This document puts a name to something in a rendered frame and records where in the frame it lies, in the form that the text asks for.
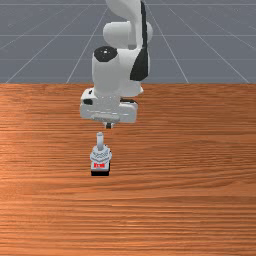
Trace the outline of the grey toggle switch black base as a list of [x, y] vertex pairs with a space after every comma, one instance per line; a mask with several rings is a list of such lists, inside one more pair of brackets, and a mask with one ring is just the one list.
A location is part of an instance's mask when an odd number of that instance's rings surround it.
[[108, 176], [110, 173], [110, 161], [112, 152], [104, 143], [104, 134], [98, 132], [96, 134], [97, 143], [93, 147], [90, 154], [91, 175], [92, 176]]

